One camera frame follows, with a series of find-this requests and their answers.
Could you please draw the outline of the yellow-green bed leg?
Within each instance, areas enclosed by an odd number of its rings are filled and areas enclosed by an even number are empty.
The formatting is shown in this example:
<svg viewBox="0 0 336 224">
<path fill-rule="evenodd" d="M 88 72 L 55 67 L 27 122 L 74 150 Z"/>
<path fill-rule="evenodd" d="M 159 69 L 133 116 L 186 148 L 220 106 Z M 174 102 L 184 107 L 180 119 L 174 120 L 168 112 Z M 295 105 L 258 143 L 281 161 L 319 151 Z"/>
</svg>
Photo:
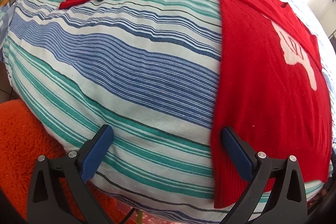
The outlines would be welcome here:
<svg viewBox="0 0 336 224">
<path fill-rule="evenodd" d="M 137 224 L 142 224 L 143 211 L 137 209 L 136 212 L 137 212 L 137 220 L 136 220 L 136 223 L 137 223 Z"/>
</svg>

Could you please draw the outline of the striped blue green bedspread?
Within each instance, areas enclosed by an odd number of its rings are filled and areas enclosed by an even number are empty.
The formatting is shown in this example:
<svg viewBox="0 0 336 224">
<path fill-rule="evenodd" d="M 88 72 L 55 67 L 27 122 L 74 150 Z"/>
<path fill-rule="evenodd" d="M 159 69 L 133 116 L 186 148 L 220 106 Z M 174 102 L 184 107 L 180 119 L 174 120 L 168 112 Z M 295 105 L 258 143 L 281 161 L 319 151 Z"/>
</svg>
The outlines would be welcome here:
<svg viewBox="0 0 336 224">
<path fill-rule="evenodd" d="M 317 38 L 330 96 L 326 182 L 304 182 L 297 158 L 256 151 L 232 127 L 224 150 L 246 188 L 214 207 L 210 147 L 222 57 L 219 0 L 11 0 L 1 7 L 9 83 L 66 150 L 100 126 L 114 132 L 90 182 L 177 223 L 335 223 L 335 52 L 303 0 L 290 5 Z"/>
</svg>

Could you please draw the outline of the red sweater with white print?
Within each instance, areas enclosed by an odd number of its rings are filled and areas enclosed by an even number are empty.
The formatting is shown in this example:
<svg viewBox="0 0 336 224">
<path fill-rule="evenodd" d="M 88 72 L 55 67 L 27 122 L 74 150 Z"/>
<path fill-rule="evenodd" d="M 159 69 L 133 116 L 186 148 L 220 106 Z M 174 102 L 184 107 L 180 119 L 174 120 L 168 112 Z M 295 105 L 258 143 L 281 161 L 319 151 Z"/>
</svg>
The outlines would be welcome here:
<svg viewBox="0 0 336 224">
<path fill-rule="evenodd" d="M 326 182 L 332 118 L 317 38 L 280 0 L 219 0 L 219 7 L 222 57 L 210 134 L 214 207 L 232 205 L 247 185 L 221 144 L 226 126 L 270 157 L 294 155 L 304 182 Z"/>
</svg>

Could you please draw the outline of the patterned red rug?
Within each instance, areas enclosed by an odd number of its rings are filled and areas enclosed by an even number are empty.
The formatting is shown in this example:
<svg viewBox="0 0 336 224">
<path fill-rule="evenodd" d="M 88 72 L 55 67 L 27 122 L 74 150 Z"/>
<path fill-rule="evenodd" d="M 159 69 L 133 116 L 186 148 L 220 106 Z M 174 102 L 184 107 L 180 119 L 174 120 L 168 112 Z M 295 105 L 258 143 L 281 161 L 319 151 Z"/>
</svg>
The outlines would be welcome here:
<svg viewBox="0 0 336 224">
<path fill-rule="evenodd" d="M 148 214 L 143 211 L 142 224 L 169 224 L 171 221 L 165 219 L 157 218 L 151 214 Z"/>
</svg>

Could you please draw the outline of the orange fuzzy blanket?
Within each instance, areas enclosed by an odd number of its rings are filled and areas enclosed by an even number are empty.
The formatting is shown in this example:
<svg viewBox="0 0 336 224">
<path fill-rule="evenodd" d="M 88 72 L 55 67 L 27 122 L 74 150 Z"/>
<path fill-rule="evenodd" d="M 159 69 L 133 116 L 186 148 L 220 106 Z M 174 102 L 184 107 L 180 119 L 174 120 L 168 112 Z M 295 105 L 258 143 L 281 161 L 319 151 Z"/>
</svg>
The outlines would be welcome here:
<svg viewBox="0 0 336 224">
<path fill-rule="evenodd" d="M 27 200 L 31 178 L 38 157 L 65 157 L 68 152 L 49 133 L 22 100 L 1 104 L 1 223 L 28 223 Z M 64 178 L 59 178 L 71 213 L 85 220 Z M 94 187 L 87 186 L 113 223 L 131 223 L 135 208 L 123 213 L 114 198 Z"/>
</svg>

